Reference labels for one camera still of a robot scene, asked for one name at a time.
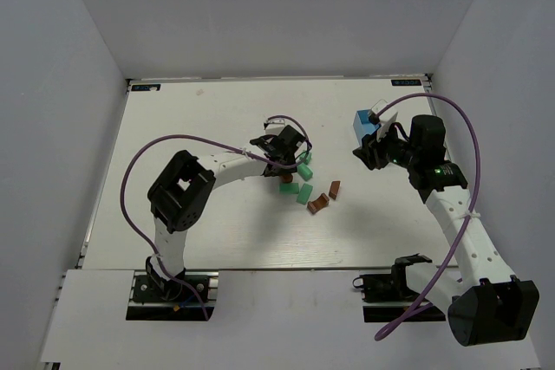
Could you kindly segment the brown cube block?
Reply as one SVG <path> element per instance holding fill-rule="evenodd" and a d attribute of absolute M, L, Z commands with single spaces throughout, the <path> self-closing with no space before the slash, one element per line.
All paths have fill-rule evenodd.
<path fill-rule="evenodd" d="M 290 184 L 292 181 L 293 181 L 293 176 L 290 174 L 281 176 L 281 182 L 283 184 Z"/>

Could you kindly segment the green small block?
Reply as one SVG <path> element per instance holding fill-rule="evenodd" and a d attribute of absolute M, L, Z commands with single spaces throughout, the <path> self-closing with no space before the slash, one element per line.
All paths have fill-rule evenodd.
<path fill-rule="evenodd" d="M 311 152 L 304 152 L 299 155 L 298 160 L 308 165 L 311 162 L 311 158 L 312 158 Z"/>

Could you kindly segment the blue plastic box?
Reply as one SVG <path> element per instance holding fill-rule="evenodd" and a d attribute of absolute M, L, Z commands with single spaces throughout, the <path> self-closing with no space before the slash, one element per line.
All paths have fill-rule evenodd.
<path fill-rule="evenodd" d="M 353 121 L 357 143 L 362 145 L 362 140 L 366 135 L 372 135 L 380 128 L 380 123 L 373 123 L 370 120 L 370 109 L 357 110 Z"/>

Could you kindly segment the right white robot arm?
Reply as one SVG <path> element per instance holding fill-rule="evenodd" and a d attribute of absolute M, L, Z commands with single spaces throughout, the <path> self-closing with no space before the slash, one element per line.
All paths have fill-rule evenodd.
<path fill-rule="evenodd" d="M 461 279 L 443 274 L 425 297 L 446 316 L 454 338 L 462 346 L 524 339 L 539 291 L 516 277 L 487 235 L 464 174 L 446 157 L 442 119 L 415 116 L 409 136 L 395 122 L 388 128 L 367 123 L 356 135 L 360 146 L 353 153 L 370 170 L 388 164 L 407 170 L 454 250 Z"/>

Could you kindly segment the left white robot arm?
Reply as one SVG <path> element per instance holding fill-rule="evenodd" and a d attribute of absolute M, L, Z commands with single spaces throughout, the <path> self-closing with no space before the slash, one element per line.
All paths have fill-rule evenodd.
<path fill-rule="evenodd" d="M 249 177 L 283 177 L 297 171 L 297 151 L 306 142 L 302 128 L 281 120 L 264 124 L 264 135 L 238 151 L 198 158 L 187 150 L 174 154 L 150 187 L 155 255 L 147 259 L 149 282 L 165 300 L 186 288 L 172 278 L 185 278 L 186 235 L 200 219 L 212 191 Z"/>

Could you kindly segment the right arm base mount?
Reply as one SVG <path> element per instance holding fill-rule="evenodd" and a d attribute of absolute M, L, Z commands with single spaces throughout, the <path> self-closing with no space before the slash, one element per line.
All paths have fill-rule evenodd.
<path fill-rule="evenodd" d="M 387 323 L 400 317 L 418 296 L 408 289 L 395 288 L 389 273 L 362 274 L 352 281 L 353 289 L 362 294 L 365 323 Z"/>

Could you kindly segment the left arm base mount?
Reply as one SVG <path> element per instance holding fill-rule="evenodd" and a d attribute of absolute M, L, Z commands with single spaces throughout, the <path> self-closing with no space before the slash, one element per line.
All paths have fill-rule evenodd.
<path fill-rule="evenodd" d="M 212 317 L 218 294 L 217 272 L 193 272 L 186 275 L 199 293 L 207 316 Z M 127 303 L 127 321 L 206 321 L 205 314 L 194 293 L 177 286 L 163 295 L 146 272 L 134 274 Z"/>

